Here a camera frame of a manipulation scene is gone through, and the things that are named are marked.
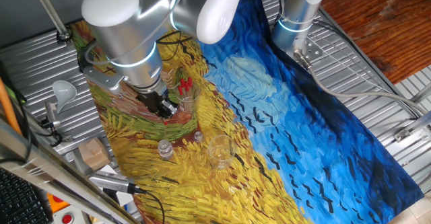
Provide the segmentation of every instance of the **red object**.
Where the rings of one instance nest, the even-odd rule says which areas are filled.
[[[63,200],[62,199],[60,199],[59,197],[57,197],[57,196],[54,196],[53,197],[53,199],[54,199],[54,201],[55,202],[57,202],[57,203],[62,203],[63,202]]]
[[[66,215],[61,219],[61,221],[62,221],[64,224],[70,224],[70,223],[72,223],[72,219],[73,219],[73,217],[72,217],[71,215],[66,214]]]

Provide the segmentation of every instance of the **wooden floor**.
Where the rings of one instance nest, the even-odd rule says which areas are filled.
[[[431,0],[323,0],[323,7],[392,83],[431,65]]]

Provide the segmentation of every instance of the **metal rod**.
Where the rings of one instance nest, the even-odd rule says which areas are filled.
[[[430,95],[431,95],[431,83],[429,83],[427,86],[425,86],[425,88],[421,89],[410,100],[415,102],[415,103],[420,103],[422,100],[425,100]]]
[[[29,143],[23,136],[2,120],[0,120],[0,135],[2,136],[0,138],[2,157],[24,158]],[[39,142],[37,147],[32,145],[26,165],[6,162],[1,167],[105,223],[137,223],[129,213],[43,141]]]
[[[55,27],[60,33],[60,38],[62,40],[66,40],[70,38],[69,33],[67,32],[67,29],[63,22],[61,21],[59,14],[55,11],[55,8],[50,0],[39,0],[43,7],[45,8],[46,12],[48,13],[49,17],[53,21]]]

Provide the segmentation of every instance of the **cardboard box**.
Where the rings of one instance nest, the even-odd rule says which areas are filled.
[[[83,161],[94,171],[110,163],[108,151],[99,139],[94,138],[86,144],[79,146]]]

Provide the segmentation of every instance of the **clear plastic cup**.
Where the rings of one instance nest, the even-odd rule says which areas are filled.
[[[187,114],[194,114],[197,111],[197,100],[201,95],[201,88],[196,84],[192,83],[192,88],[189,91],[183,89],[183,94],[176,91],[176,97],[178,98],[178,106],[181,111]]]
[[[236,154],[235,141],[226,135],[214,137],[208,145],[209,162],[215,169],[226,169]]]

